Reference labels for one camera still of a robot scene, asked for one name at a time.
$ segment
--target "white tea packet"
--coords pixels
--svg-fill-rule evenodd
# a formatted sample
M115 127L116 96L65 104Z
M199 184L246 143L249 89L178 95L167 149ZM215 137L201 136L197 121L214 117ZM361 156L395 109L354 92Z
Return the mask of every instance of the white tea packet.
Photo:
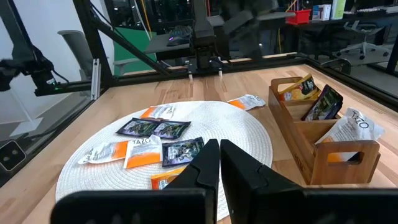
M171 119L174 113L174 108L175 107L172 105L150 106L140 118Z
M124 159L128 147L138 146L141 144L147 144L153 141L154 138L143 138L135 139L131 141L123 142L112 142L112 143L101 143L98 146L93 147L87 155L81 158L79 164L101 164L105 162L116 161L119 159Z
M378 140L384 129L361 112L348 108L346 114L315 144L321 142ZM348 161L356 152L330 154L329 162Z

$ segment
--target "floor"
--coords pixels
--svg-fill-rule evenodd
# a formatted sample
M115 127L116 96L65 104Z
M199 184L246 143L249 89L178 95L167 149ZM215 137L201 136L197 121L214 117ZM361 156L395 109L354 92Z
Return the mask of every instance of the floor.
M385 45L385 47L391 49L392 45ZM340 57L349 60L352 64L350 74L352 77L355 77L398 97L398 77L388 75L384 72L367 66L367 64L370 63L388 62L389 56L383 57L382 54L383 52L380 51L369 51L367 52L366 58L361 60L359 59L359 50L352 50L348 53L342 53ZM329 58L323 55L321 55L319 58L320 62L326 62L328 60Z
M305 76L312 73L316 85L326 84L341 93L347 107L362 111L385 129L380 140L381 158L369 184L328 185L322 187L397 187L398 186L398 113L359 94L306 66L230 73L222 82L218 76L194 77L166 82L145 83L109 89L79 118L54 139L18 175L0 189L0 223L46 223L55 203L58 176L69 157L88 138L108 124L151 105L177 101L228 101L244 94L258 95L268 103L268 86L275 78ZM292 154L268 106L248 111L267 130L274 151L272 169L306 186ZM219 224L231 223L227 217Z
M63 117L73 112L76 107L86 102L88 97L80 93L72 93L56 105L45 111L38 118L43 118L36 130L29 133L30 136L41 134L50 128L57 125ZM0 124L0 141L8 140L10 138L18 138L19 136L12 136L10 134L18 126L19 122Z
M392 50L393 45L384 45L383 47ZM378 62L388 62L390 59L390 55L388 56L383 56L384 51L376 50L374 52L368 50L366 52L366 57L365 59L361 60L359 59L359 56L361 55L358 50L350 50L348 53L343 52L339 57L340 58L345 58L351 62L352 66L357 66L357 65L366 65L369 63L378 63Z

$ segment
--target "office chair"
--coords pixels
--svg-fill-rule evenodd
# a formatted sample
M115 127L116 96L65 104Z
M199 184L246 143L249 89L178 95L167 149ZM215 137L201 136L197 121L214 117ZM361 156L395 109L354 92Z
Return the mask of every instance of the office chair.
M350 50L355 50L355 49L361 49L361 56L359 57L359 59L365 59L366 56L366 49L371 49L373 51L375 50L382 50L384 51L383 56L387 57L390 54L390 50L385 48L385 47L380 47L374 44L370 44L366 42L366 39L369 35L374 35L377 32L379 32L380 30L382 30L384 28L384 26L382 27L378 27L376 24L360 24L359 21L355 21L352 25L349 22L346 22L346 24L344 25L344 28L346 30L350 30L350 31L354 31L357 32L359 34L363 34L364 35L364 41L360 44L354 44L354 45L350 45L344 49L341 49L338 53L337 56L340 56L342 52L348 52Z
M77 59L80 66L81 80L91 80L93 73L93 56L88 46L84 33L78 30L58 31L68 44L70 50ZM124 66L129 63L140 62L137 58L129 58L113 62L113 65L119 68L119 74L124 74Z

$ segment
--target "woven placemat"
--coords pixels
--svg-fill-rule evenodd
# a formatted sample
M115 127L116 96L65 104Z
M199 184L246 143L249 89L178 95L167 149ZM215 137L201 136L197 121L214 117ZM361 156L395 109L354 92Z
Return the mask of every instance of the woven placemat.
M183 141L202 137L209 139L229 139L261 163L271 167L271 140L262 124L249 113L235 106L220 101L189 101L174 103L172 120L191 121L190 127L182 137L174 141ZM123 169L123 160L105 164L84 164L77 162L93 146L102 142L126 141L131 138L115 132L131 118L139 118L145 110L121 118L98 131L89 138L71 156L62 169L57 183L56 200L81 190L132 190L151 189L150 177L174 170L181 166L162 168L162 164L151 164L133 169ZM229 215L223 183L218 186L218 220Z

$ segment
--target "tea packet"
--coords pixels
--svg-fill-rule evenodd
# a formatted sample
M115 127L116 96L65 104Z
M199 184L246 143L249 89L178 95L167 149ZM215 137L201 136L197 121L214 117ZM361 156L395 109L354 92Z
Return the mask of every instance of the tea packet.
M280 91L279 100L306 100L317 94L318 91L319 89L315 85L312 75L308 74L306 77L302 78L297 83L294 83L284 91Z
M361 112L348 108L346 114L315 144L321 142L378 140L384 129L375 124ZM331 153L329 162L341 162L351 159L356 152Z
M140 118L171 119L174 108L172 105L150 106Z
M204 145L202 137L163 144L163 167L191 162Z
M321 95L303 116L302 121L332 119L336 116L342 104L343 97L332 87L325 85Z
M162 162L162 141L160 137L151 135L150 141L140 145L127 146L125 169Z
M154 134L161 138L177 139L189 127L190 121L161 121L154 130Z
M128 136L150 136L159 124L160 121L133 118L116 133Z
M151 142L152 138L135 139L132 141L123 142L104 142L98 146L93 147L87 155L81 158L79 164L101 164L105 162L112 162L119 159L124 159L128 147L137 146Z
M153 190L162 190L165 188L171 181L173 181L178 175L184 171L186 167L181 167L179 169L175 169L164 174L157 174L150 177L150 182L152 183Z
M250 110L257 106L264 106L266 102L258 96L246 94L234 100L229 100L229 104L234 105L242 110Z

